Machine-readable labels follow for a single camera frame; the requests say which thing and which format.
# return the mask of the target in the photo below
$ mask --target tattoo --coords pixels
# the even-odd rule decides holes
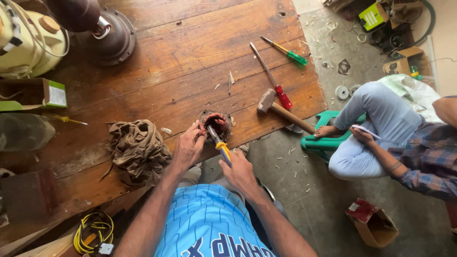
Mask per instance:
[[[389,168],[386,169],[387,172],[392,172],[394,170],[396,170],[398,167],[402,166],[403,163],[401,163],[400,161],[397,161],[394,165],[390,166]]]

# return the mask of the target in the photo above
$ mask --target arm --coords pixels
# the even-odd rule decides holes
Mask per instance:
[[[433,174],[422,173],[419,170],[412,171],[379,146],[370,134],[353,127],[350,127],[349,130],[355,138],[370,147],[384,170],[392,174],[392,178],[406,188],[445,201],[457,199],[456,179],[442,178]]]
[[[443,97],[432,103],[436,115],[445,123],[457,129],[457,98]]]
[[[153,256],[160,242],[170,210],[171,200],[187,169],[197,160],[205,141],[196,121],[176,141],[173,160],[163,173],[159,184],[133,220],[119,243],[114,256]]]
[[[227,181],[238,189],[249,201],[259,216],[273,248],[280,256],[315,257],[316,252],[303,239],[302,235],[273,205],[267,194],[257,185],[252,164],[241,152],[230,152],[232,168],[220,160]]]

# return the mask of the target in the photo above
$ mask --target yellow screwdriver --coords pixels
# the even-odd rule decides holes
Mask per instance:
[[[72,120],[69,117],[60,116],[60,115],[57,115],[57,114],[54,114],[54,113],[45,112],[45,113],[43,113],[43,115],[46,116],[46,117],[53,118],[53,119],[61,120],[63,122],[71,121],[71,122],[76,122],[76,123],[81,123],[81,124],[87,125],[87,123],[84,123],[84,122],[81,122],[81,121],[77,121],[77,120]]]
[[[263,40],[267,41],[267,43],[269,43],[270,45],[275,46],[275,47],[281,49],[282,51],[286,52],[288,57],[294,58],[297,62],[299,62],[299,63],[301,63],[303,65],[306,65],[308,63],[308,60],[306,60],[305,58],[301,57],[298,54],[294,54],[294,52],[285,49],[284,47],[278,45],[277,43],[271,41],[270,39],[267,39],[267,38],[265,38],[263,36],[260,36],[260,38],[262,38]]]

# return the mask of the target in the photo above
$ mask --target blue jersey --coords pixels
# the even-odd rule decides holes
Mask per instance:
[[[155,257],[274,257],[248,210],[220,185],[176,190]]]

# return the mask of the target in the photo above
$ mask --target plastic bottle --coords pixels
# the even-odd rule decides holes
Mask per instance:
[[[30,113],[0,113],[0,151],[42,148],[55,129],[46,117]]]
[[[430,83],[435,83],[435,78],[433,76],[419,75],[419,72],[417,71],[417,66],[411,66],[409,68],[409,71],[411,72],[411,77],[415,80],[419,80],[428,85],[430,85]]]

